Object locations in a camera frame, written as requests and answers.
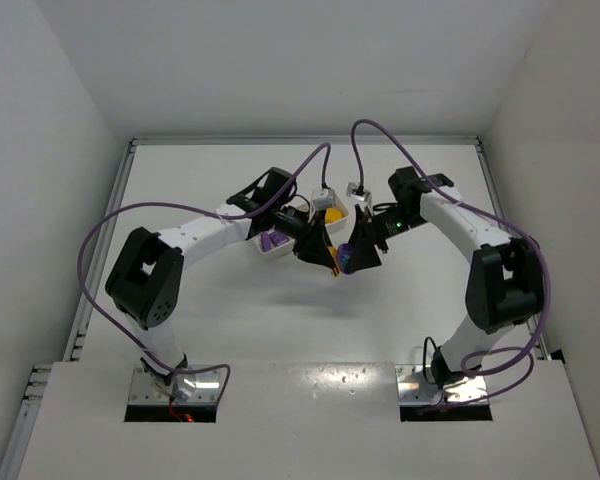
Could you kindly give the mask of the yellow striped lego brick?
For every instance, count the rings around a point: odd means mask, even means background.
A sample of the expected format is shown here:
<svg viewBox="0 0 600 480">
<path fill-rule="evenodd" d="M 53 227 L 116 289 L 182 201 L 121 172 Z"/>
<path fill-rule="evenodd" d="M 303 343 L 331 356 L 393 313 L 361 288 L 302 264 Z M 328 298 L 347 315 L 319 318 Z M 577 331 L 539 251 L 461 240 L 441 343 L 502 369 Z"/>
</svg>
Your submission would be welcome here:
<svg viewBox="0 0 600 480">
<path fill-rule="evenodd" d="M 332 258 L 332 263 L 333 263 L 333 265 L 331 267 L 331 274 L 334 277 L 337 277 L 341 273 L 339 263 L 338 263 L 338 250 L 334 246 L 329 246 L 328 250 L 329 250 L 330 256 Z"/>
</svg>

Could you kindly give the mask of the white three-compartment tray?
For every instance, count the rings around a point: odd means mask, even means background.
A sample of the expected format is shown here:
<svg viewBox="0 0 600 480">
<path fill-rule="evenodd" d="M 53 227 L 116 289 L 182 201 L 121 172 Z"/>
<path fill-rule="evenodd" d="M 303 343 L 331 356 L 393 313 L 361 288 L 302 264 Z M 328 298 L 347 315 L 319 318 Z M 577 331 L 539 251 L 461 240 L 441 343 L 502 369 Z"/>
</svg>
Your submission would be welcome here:
<svg viewBox="0 0 600 480">
<path fill-rule="evenodd" d="M 295 214 L 297 216 L 300 216 L 302 218 L 306 218 L 306 219 L 310 219 L 313 216 L 314 213 L 314 209 L 312 207 L 312 205 L 309 204 L 309 201 L 305 199 L 304 196 L 302 195 L 298 195 L 298 198 L 300 199 L 300 203 L 299 204 L 291 204 L 289 205 L 289 208 L 294 208 L 295 209 Z M 333 224 L 327 224 L 325 222 L 325 227 L 326 227 L 326 231 L 329 235 L 329 237 L 331 238 L 331 236 L 333 234 L 336 234 L 337 232 L 342 231 L 346 225 L 347 225 L 347 221 L 349 219 L 349 211 L 348 208 L 346 207 L 345 203 L 343 202 L 343 200 L 336 195 L 336 209 L 340 210 L 343 213 L 343 219 L 333 223 Z M 279 231 L 282 232 L 276 228 L 274 229 L 269 229 L 268 232 L 269 234 L 272 231 Z M 277 258 L 281 258 L 285 255 L 290 255 L 293 253 L 293 249 L 295 247 L 295 244 L 297 243 L 296 239 L 293 238 L 292 236 L 290 236 L 287 233 L 282 232 L 283 234 L 287 235 L 289 237 L 289 241 L 280 246 L 280 247 L 273 247 L 270 251 L 268 252 L 262 252 L 261 251 L 261 245 L 260 245 L 260 234 L 257 234 L 252 240 L 251 243 L 254 245 L 255 251 L 266 261 L 269 260 L 274 260 Z"/>
</svg>

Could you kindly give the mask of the purple lego brick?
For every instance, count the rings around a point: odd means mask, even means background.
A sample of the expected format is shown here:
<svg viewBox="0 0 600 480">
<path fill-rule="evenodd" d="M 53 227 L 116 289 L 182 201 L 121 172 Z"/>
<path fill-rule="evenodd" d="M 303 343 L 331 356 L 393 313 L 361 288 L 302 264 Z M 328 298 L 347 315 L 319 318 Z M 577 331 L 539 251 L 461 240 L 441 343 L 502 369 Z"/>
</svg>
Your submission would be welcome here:
<svg viewBox="0 0 600 480">
<path fill-rule="evenodd" d="M 289 241 L 289 237 L 279 231 L 272 231 L 269 234 L 269 238 L 275 248 L 280 247 Z"/>
</svg>

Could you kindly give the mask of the thin purple lego plate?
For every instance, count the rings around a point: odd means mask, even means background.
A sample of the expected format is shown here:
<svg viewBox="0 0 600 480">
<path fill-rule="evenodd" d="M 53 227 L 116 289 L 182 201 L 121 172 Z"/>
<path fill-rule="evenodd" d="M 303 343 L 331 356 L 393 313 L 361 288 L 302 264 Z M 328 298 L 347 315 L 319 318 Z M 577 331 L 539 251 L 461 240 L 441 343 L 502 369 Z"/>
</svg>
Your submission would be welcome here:
<svg viewBox="0 0 600 480">
<path fill-rule="evenodd" d="M 262 252 L 268 252 L 274 247 L 271 236 L 268 232 L 262 232 L 260 234 L 260 245 Z"/>
</svg>

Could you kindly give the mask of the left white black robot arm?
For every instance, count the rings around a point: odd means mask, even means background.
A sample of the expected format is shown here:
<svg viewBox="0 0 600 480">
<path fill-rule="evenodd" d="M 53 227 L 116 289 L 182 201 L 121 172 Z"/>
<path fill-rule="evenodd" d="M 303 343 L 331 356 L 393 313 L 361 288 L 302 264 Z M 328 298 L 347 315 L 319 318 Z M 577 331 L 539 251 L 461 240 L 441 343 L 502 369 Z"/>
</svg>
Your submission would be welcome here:
<svg viewBox="0 0 600 480">
<path fill-rule="evenodd" d="M 336 205 L 334 191 L 327 186 L 314 190 L 308 210 L 302 211 L 289 204 L 296 188 L 291 173 L 272 167 L 210 215 L 157 232 L 138 227 L 128 235 L 105 291 L 129 319 L 142 344 L 143 368 L 158 388 L 173 392 L 193 377 L 170 317 L 183 274 L 196 262 L 277 230 L 293 239 L 302 260 L 337 269 L 325 220 Z"/>
</svg>

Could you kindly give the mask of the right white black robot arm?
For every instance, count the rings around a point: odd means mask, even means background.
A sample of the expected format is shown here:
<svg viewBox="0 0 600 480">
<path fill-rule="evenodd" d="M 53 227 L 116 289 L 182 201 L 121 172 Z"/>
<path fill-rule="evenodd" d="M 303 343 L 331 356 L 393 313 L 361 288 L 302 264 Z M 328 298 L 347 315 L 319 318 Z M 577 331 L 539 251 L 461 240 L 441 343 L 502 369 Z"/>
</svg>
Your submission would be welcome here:
<svg viewBox="0 0 600 480">
<path fill-rule="evenodd" d="M 541 311 L 544 281 L 528 241 L 460 206 L 453 182 L 443 174 L 422 178 L 412 167 L 389 177 L 394 196 L 384 207 L 357 207 L 353 232 L 338 247 L 341 272 L 380 266 L 388 239 L 421 225 L 436 227 L 469 264 L 466 315 L 453 335 L 436 347 L 430 372 L 437 387 L 477 371 L 482 360 L 516 326 Z"/>
</svg>

